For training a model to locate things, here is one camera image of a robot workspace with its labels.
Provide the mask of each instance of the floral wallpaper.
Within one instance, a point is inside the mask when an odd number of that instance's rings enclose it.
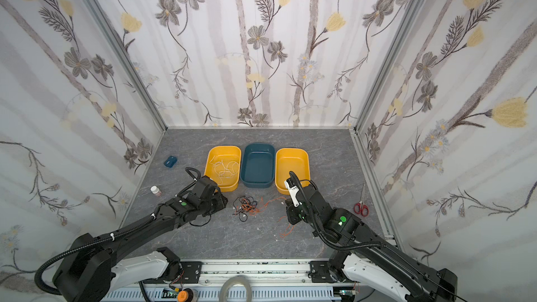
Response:
[[[469,301],[537,292],[534,7],[426,0],[359,131],[404,248]]]
[[[0,6],[0,299],[53,300],[33,273],[120,225],[162,131],[82,0]]]
[[[354,126],[410,0],[98,0],[169,126]]]

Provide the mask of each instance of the red-handled scissors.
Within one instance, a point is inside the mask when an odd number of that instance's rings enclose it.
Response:
[[[362,187],[362,194],[360,195],[360,201],[354,205],[354,213],[361,214],[363,217],[369,216],[369,208],[362,202],[364,197],[364,191],[366,190],[366,184]]]

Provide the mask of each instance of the yellow tray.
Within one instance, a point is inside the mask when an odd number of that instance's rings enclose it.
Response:
[[[305,150],[300,148],[282,148],[276,152],[276,177],[275,183],[278,191],[284,195],[289,195],[289,191],[284,185],[289,178],[289,172],[294,171],[299,180],[310,179],[309,157]],[[309,185],[308,181],[301,182],[303,187]]]
[[[238,187],[241,171],[241,149],[237,146],[217,146],[209,151],[205,175],[220,187],[220,191],[233,191]]]

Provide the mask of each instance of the small blue object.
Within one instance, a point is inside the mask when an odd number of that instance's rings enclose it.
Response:
[[[164,165],[168,168],[171,168],[176,162],[177,158],[170,155],[170,157],[164,162]]]
[[[275,149],[269,144],[250,144],[244,149],[241,181],[248,188],[268,188],[274,181]]]

